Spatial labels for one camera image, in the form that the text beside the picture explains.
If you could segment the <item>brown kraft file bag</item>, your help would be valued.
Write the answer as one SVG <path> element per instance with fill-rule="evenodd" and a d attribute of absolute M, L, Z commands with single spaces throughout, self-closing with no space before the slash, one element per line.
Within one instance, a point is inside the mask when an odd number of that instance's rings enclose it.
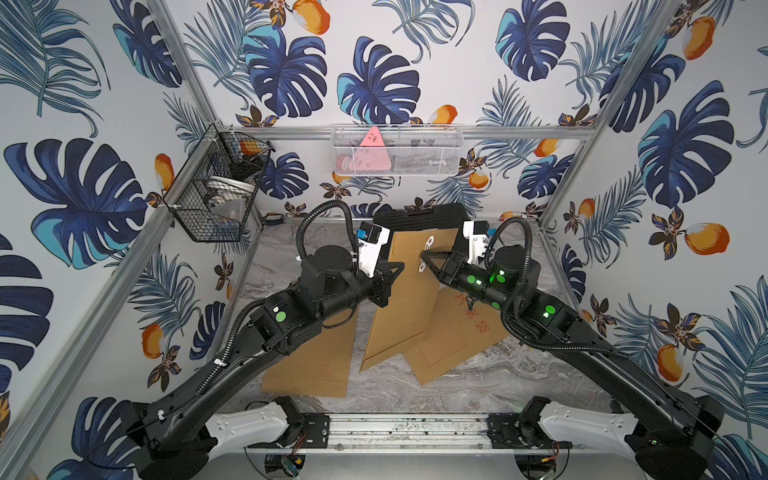
<path fill-rule="evenodd" d="M 354 351 L 358 314 L 343 326 L 325 329 L 270 367 L 261 391 L 277 395 L 344 398 Z"/>

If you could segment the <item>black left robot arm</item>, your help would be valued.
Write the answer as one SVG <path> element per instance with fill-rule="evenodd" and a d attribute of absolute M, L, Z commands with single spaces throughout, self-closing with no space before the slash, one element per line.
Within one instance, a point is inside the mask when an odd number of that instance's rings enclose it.
<path fill-rule="evenodd" d="M 351 247 L 327 245 L 307 252 L 304 235 L 323 212 L 342 211 Z M 244 307 L 219 353 L 182 385 L 121 414 L 125 435 L 138 449 L 132 465 L 141 479 L 191 479 L 213 458 L 251 445 L 289 446 L 302 415 L 287 397 L 234 414 L 220 408 L 250 380 L 325 330 L 351 321 L 365 301 L 385 307 L 405 269 L 381 260 L 388 228 L 364 221 L 355 228 L 339 200 L 313 209 L 296 231 L 299 278 L 285 289 Z"/>

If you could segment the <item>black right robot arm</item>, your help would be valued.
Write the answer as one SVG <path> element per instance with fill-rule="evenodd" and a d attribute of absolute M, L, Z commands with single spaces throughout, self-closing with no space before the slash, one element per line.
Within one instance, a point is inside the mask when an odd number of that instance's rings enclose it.
<path fill-rule="evenodd" d="M 615 400 L 622 412 L 569 408 L 535 396 L 518 414 L 489 424 L 501 448 L 568 452 L 581 444 L 633 460 L 651 479 L 700 479 L 716 452 L 723 406 L 658 380 L 602 338 L 557 297 L 538 288 L 528 221 L 504 221 L 489 235 L 483 222 L 464 224 L 451 251 L 425 250 L 421 259 L 468 304 L 493 308 L 518 342 L 575 368 Z"/>

